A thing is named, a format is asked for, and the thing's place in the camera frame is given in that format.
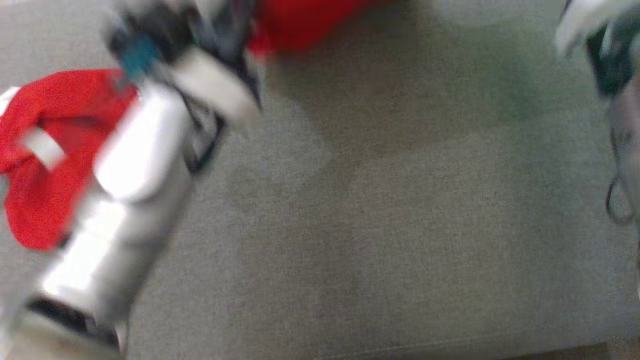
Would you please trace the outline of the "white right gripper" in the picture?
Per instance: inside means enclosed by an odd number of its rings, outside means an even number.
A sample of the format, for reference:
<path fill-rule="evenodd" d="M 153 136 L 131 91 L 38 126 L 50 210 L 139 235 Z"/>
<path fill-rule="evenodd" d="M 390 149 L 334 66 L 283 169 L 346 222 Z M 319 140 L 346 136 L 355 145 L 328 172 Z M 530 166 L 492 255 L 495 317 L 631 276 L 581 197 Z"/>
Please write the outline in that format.
<path fill-rule="evenodd" d="M 554 34 L 557 54 L 583 48 L 601 96 L 613 98 L 639 71 L 638 0 L 567 0 Z"/>

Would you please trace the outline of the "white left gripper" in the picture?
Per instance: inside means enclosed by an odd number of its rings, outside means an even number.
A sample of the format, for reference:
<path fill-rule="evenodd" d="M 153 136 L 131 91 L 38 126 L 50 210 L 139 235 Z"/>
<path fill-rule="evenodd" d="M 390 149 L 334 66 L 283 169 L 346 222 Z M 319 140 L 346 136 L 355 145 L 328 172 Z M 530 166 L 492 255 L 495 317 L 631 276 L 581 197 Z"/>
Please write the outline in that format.
<path fill-rule="evenodd" d="M 238 128 L 253 125 L 261 116 L 255 78 L 245 57 L 256 5 L 254 0 L 173 3 L 192 40 L 168 66 L 170 81 Z"/>

